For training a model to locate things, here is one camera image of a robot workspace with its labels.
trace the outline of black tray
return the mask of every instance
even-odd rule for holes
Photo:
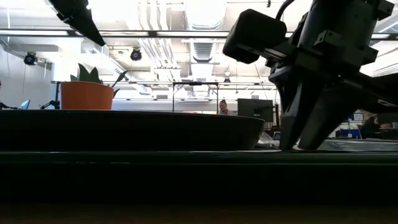
[[[250,150],[264,121],[146,111],[1,110],[0,150]]]

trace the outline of green leaf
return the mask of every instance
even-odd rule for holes
[[[71,82],[78,82],[79,79],[76,76],[74,76],[74,75],[70,75],[70,81]]]
[[[114,92],[113,92],[113,98],[116,96],[116,94],[118,94],[118,91],[119,91],[120,89],[117,89],[117,90],[115,90]]]
[[[82,82],[90,82],[90,74],[87,69],[79,63],[79,81]]]
[[[100,76],[98,75],[98,70],[96,67],[94,67],[90,72],[89,78],[90,78],[89,82],[101,84]]]
[[[113,83],[112,88],[126,76],[127,72],[128,72],[128,71],[124,71],[124,72],[122,72],[122,74],[119,75],[119,77],[118,77],[118,79],[116,80],[116,82]]]

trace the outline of potted plant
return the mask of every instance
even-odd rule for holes
[[[112,86],[104,85],[98,76],[97,68],[91,72],[79,64],[78,76],[70,75],[70,82],[60,84],[60,107],[64,110],[110,110],[112,99],[119,89],[113,87],[120,82],[127,71],[119,75]]]

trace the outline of spotlight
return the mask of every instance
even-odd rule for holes
[[[142,58],[142,55],[141,55],[141,49],[139,48],[139,47],[134,47],[133,49],[132,49],[132,53],[131,53],[131,55],[130,55],[130,58],[131,58],[131,60],[133,60],[133,61],[139,61],[139,60],[141,60],[141,58]]]
[[[36,52],[28,52],[24,58],[24,63],[30,66],[37,65]]]

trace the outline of computer monitor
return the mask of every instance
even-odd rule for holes
[[[274,122],[274,104],[272,100],[238,99],[238,116]]]
[[[29,107],[29,103],[30,103],[30,100],[27,100],[27,101],[23,102],[23,103],[21,104],[21,109],[22,109],[22,110],[27,110],[28,107]]]

